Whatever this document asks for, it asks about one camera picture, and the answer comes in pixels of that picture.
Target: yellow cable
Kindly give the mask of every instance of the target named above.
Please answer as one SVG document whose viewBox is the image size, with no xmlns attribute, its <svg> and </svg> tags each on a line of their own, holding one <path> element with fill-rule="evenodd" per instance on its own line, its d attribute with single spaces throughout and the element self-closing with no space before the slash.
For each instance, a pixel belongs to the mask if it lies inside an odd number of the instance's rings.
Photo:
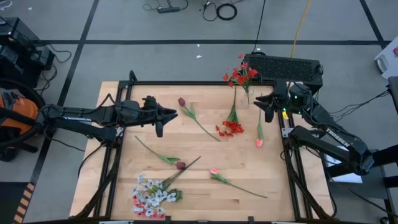
<svg viewBox="0 0 398 224">
<path fill-rule="evenodd" d="M 291 58 L 294 55 L 294 49 L 296 48 L 296 41 L 297 41 L 297 37 L 299 36 L 299 30 L 301 29 L 301 25 L 303 24 L 305 15 L 307 15 L 307 11 L 308 11 L 308 8 L 310 7 L 310 4 L 311 4 L 311 0 L 308 0 L 307 6 L 305 7 L 305 10 L 304 10 L 303 17 L 301 18 L 300 24 L 298 25 L 298 29 L 296 31 L 296 36 L 294 37 L 292 54 L 290 55 Z"/>
</svg>

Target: gray floor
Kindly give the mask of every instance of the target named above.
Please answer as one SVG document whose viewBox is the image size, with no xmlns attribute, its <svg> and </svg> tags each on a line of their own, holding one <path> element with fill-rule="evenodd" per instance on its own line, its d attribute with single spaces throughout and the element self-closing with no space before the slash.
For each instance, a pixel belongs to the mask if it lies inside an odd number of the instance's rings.
<svg viewBox="0 0 398 224">
<path fill-rule="evenodd" d="M 166 0 L 159 0 L 167 5 Z M 158 14 L 141 6 L 155 1 L 99 0 L 87 40 L 218 40 L 255 39 L 262 1 L 237 3 L 232 21 L 207 22 L 201 17 L 201 3 L 189 0 L 181 12 Z M 171 0 L 184 6 L 183 0 Z M 14 0 L 2 16 L 18 16 L 43 40 L 80 40 L 94 0 Z M 384 38 L 398 35 L 397 0 L 366 0 Z M 259 38 L 293 40 L 305 0 L 268 0 Z M 214 16 L 209 9 L 206 17 Z M 315 0 L 308 11 L 299 40 L 377 40 L 359 0 Z M 54 45 L 75 53 L 75 45 Z M 268 55 L 289 57 L 291 45 L 258 45 Z M 94 107 L 102 81 L 126 80 L 134 70 L 139 80 L 221 80 L 227 67 L 239 63 L 236 56 L 250 52 L 252 44 L 85 44 L 76 65 L 65 106 Z M 385 90 L 373 59 L 378 45 L 298 45 L 295 57 L 321 61 L 325 73 L 320 103 L 330 111 L 360 103 Z M 55 66 L 58 76 L 44 93 L 47 103 L 57 103 L 72 59 Z M 397 144 L 398 116 L 390 96 L 373 101 L 340 121 L 348 131 L 365 140 L 370 149 Z M 55 138 L 84 149 L 84 136 L 58 131 Z M 38 146 L 43 139 L 33 139 Z M 12 162 L 0 163 L 0 181 L 29 181 L 39 153 L 21 154 Z M 83 154 L 57 142 L 51 143 L 25 222 L 67 218 Z M 386 167 L 387 175 L 397 167 Z M 384 216 L 349 192 L 331 187 L 337 217 L 353 222 L 377 223 Z M 398 194 L 392 196 L 398 202 Z M 383 205 L 382 200 L 372 199 Z"/>
</svg>

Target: wooden tabletop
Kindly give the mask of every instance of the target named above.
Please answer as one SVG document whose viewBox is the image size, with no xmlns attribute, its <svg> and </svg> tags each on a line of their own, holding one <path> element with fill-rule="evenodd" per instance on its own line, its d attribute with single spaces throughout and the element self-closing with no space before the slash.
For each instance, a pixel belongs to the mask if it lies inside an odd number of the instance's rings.
<svg viewBox="0 0 398 224">
<path fill-rule="evenodd" d="M 103 82 L 98 102 L 108 93 L 115 97 L 117 86 L 117 82 Z M 272 91 L 271 86 L 252 86 L 252 89 L 251 102 L 255 96 Z M 257 148 L 259 108 L 253 104 L 247 107 L 244 91 L 238 88 L 237 113 L 244 133 L 233 138 L 217 136 L 215 125 L 220 125 L 227 118 L 233 104 L 233 93 L 228 86 L 133 86 L 132 100 L 142 106 L 141 98 L 155 96 L 162 106 L 178 110 L 178 117 L 164 127 L 162 138 L 157 138 L 153 126 L 127 128 L 114 195 L 113 220 L 146 219 L 137 217 L 131 211 L 133 204 L 129 191 L 137 185 L 138 176 L 145 174 L 146 178 L 155 181 L 166 179 L 177 171 L 145 149 L 134 136 L 159 154 L 179 157 L 187 164 L 201 156 L 170 187 L 182 190 L 183 199 L 177 203 L 162 203 L 172 220 L 245 221 L 249 216 L 257 221 L 294 220 L 286 164 L 279 157 L 283 147 L 276 116 L 273 122 L 265 123 L 262 113 L 265 140 L 263 146 Z M 197 120 L 221 142 L 204 133 L 194 120 L 179 111 L 177 99 L 180 97 L 188 105 L 193 104 Z M 295 123 L 305 124 L 299 116 L 295 116 Z M 88 140 L 85 156 L 98 145 L 98 141 Z M 70 215 L 78 213 L 98 188 L 104 152 L 104 149 L 98 151 L 83 166 Z M 302 160 L 309 191 L 325 211 L 332 214 L 321 160 L 305 149 L 302 149 Z M 260 198 L 210 179 L 208 169 L 212 167 L 233 184 L 268 198 Z M 108 191 L 103 197 L 102 214 L 107 198 Z"/>
</svg>

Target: pink tulip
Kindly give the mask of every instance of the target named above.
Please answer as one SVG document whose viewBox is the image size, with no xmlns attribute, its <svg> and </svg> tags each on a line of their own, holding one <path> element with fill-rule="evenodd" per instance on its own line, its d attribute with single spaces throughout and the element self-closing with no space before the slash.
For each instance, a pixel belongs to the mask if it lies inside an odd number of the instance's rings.
<svg viewBox="0 0 398 224">
<path fill-rule="evenodd" d="M 256 140 L 256 146 L 261 147 L 262 146 L 262 139 L 257 139 Z"/>
<path fill-rule="evenodd" d="M 211 168 L 210 173 L 212 174 L 218 174 L 218 170 L 216 168 Z"/>
</svg>

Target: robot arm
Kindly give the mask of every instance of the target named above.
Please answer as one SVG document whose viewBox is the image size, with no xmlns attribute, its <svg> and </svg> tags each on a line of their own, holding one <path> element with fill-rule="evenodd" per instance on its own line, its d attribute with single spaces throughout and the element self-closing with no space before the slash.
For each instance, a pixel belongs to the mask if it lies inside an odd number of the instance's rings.
<svg viewBox="0 0 398 224">
<path fill-rule="evenodd" d="M 365 143 L 335 123 L 329 113 L 313 99 L 305 85 L 294 83 L 288 89 L 286 82 L 277 82 L 273 93 L 257 97 L 256 100 L 258 101 L 254 104 L 266 112 L 266 122 L 272 121 L 274 111 L 301 114 L 308 124 L 322 129 L 347 148 L 348 152 L 314 137 L 309 130 L 301 126 L 296 126 L 285 134 L 291 146 L 308 146 L 328 154 L 341 161 L 341 165 L 336 165 L 335 169 L 344 169 L 346 173 L 366 175 L 373 166 L 373 154 Z"/>
<path fill-rule="evenodd" d="M 163 126 L 177 117 L 177 111 L 162 107 L 153 96 L 143 98 L 140 108 L 136 101 L 123 101 L 111 106 L 99 106 L 93 110 L 85 108 L 66 108 L 57 105 L 44 106 L 35 120 L 42 127 L 62 128 L 99 141 L 114 142 L 118 126 L 155 125 L 158 137 L 163 136 Z M 103 128 L 97 128 L 82 122 L 95 122 Z"/>
</svg>

